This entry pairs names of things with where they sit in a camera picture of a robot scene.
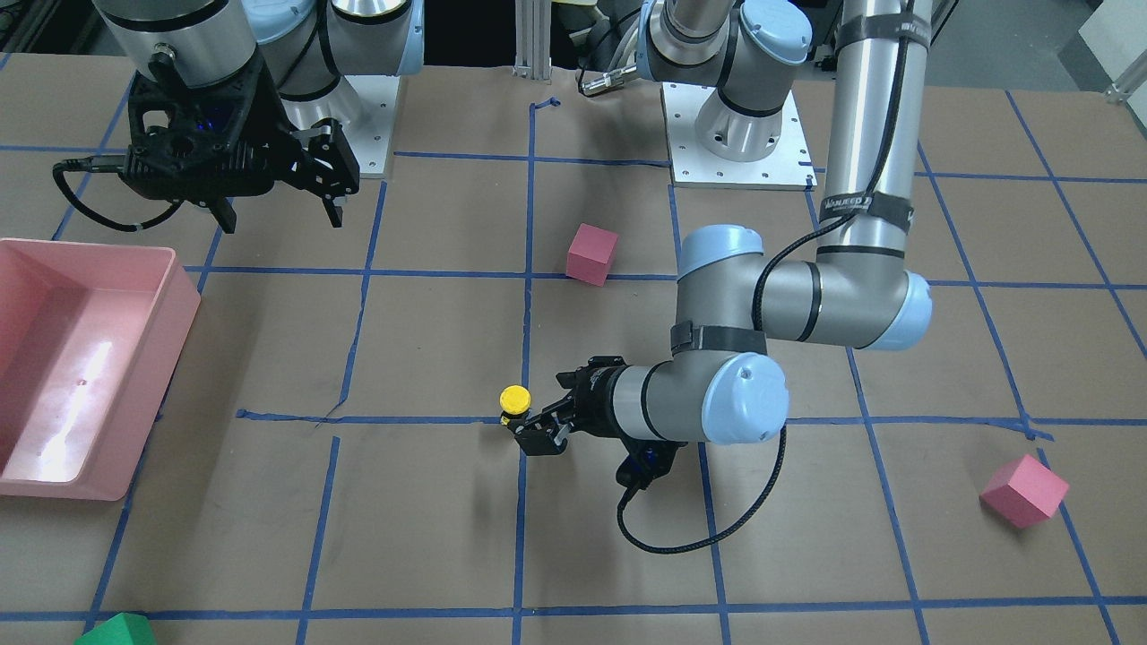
robotic arm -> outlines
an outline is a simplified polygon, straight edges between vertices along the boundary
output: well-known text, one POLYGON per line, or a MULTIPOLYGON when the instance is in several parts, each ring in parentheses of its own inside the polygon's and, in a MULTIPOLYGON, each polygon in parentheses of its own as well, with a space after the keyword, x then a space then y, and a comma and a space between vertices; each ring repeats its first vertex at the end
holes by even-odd
MULTIPOLYGON (((718 135, 741 132, 740 141, 749 145, 736 149, 751 148, 760 142, 755 130, 772 132, 765 112, 775 114, 793 80, 787 61, 752 37, 775 26, 765 23, 767 16, 795 22, 785 17, 782 5, 796 10, 783 0, 647 2, 638 59, 654 78, 713 80, 713 95, 727 115, 715 121, 727 124, 718 135), (736 32, 739 38, 729 36, 736 32), (739 45, 750 39, 751 47, 739 45)), ((570 390, 561 402, 530 418, 504 418, 526 454, 561 453, 568 435, 578 430, 619 438, 630 454, 617 473, 626 488, 618 510, 623 531, 624 505, 669 472, 672 454, 686 442, 759 443, 780 435, 775 481, 789 395, 767 341, 898 350, 927 331, 928 283, 905 271, 904 251, 929 15, 929 0, 844 2, 827 196, 817 232, 771 261, 754 231, 708 226, 694 232, 682 243, 678 266, 671 360, 638 366, 621 357, 594 357, 557 375, 570 390), (812 240, 819 244, 817 262, 783 261, 812 240)), ((778 33, 774 40, 785 38, 778 33)))
POLYGON ((132 232, 186 201, 233 233, 229 197, 262 195, 281 180, 318 196, 331 226, 342 226, 341 207, 359 189, 344 127, 361 114, 342 73, 419 71, 422 0, 94 1, 138 73, 127 153, 53 169, 77 210, 132 232), (115 172, 141 196, 172 205, 120 224, 80 202, 65 172, 115 172))

pink bin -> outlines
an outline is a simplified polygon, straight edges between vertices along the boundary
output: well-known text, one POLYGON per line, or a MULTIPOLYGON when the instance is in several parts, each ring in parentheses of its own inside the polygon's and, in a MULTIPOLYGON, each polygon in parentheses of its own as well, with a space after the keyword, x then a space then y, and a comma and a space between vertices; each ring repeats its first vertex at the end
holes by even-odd
POLYGON ((123 497, 198 304, 171 249, 0 240, 0 495, 123 497))

green object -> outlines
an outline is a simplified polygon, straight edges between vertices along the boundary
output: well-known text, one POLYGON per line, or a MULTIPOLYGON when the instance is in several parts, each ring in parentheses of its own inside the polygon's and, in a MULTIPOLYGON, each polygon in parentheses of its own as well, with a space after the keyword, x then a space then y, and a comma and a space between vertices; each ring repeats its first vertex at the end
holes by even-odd
POLYGON ((143 616, 117 614, 77 638, 76 645, 155 645, 155 635, 143 616))

yellow bottle cap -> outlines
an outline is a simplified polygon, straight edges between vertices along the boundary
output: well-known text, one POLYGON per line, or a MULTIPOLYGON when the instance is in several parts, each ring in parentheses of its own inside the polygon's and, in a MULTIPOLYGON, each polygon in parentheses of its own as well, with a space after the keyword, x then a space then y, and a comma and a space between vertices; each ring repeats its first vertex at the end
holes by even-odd
POLYGON ((524 414, 530 410, 530 390, 522 386, 510 386, 502 390, 498 403, 507 414, 524 414))

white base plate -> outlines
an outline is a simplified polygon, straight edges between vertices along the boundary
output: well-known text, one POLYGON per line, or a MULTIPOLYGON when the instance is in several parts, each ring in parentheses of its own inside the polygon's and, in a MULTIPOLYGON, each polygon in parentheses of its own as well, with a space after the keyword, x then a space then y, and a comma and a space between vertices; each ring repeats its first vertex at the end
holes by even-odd
POLYGON ((401 78, 397 76, 348 76, 359 99, 362 100, 364 116, 344 131, 354 158, 359 162, 359 176, 383 179, 390 160, 390 145, 395 135, 395 118, 398 115, 398 92, 401 78))
POLYGON ((673 184, 700 188, 759 188, 764 191, 803 191, 817 185, 812 157, 804 140, 804 129, 790 92, 782 109, 785 125, 777 147, 757 162, 733 162, 710 153, 694 130, 697 112, 712 87, 663 83, 665 131, 673 162, 673 184))

